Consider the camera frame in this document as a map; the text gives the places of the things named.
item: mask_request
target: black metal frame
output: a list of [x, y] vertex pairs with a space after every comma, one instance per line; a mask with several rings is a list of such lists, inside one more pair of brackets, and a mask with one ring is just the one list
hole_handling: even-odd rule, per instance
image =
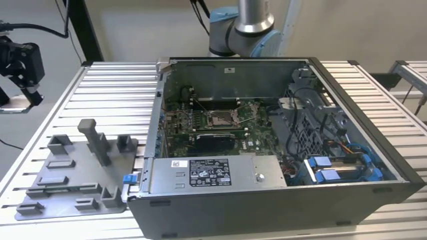
[[88, 13], [85, 0], [68, 0], [69, 1], [69, 21], [73, 26], [74, 34], [81, 46], [85, 61], [102, 62], [102, 51], [96, 38], [96, 33], [92, 26], [92, 20]]

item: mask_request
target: barcode sticker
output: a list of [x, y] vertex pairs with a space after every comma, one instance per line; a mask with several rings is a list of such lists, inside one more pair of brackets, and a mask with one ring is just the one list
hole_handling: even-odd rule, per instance
[[188, 161], [186, 160], [173, 160], [170, 164], [172, 168], [186, 168], [188, 167]]

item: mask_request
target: motherboard chip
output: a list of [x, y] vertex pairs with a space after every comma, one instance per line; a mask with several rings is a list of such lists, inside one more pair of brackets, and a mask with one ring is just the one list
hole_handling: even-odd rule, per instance
[[221, 152], [234, 148], [233, 134], [198, 134], [194, 138], [197, 152]]

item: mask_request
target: gray plastic peg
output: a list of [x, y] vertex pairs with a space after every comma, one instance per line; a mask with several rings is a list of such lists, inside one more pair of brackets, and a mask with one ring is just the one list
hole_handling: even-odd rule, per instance
[[97, 161], [101, 166], [108, 166], [112, 161], [106, 155], [109, 148], [108, 141], [102, 133], [97, 133], [94, 130], [96, 121], [94, 119], [81, 119], [77, 130], [85, 135], [88, 146], [90, 151], [94, 153]]

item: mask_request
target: open computer tower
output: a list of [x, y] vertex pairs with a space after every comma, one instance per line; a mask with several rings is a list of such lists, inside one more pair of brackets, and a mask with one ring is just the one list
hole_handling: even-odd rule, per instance
[[356, 225], [424, 185], [316, 58], [160, 63], [138, 193], [144, 236]]

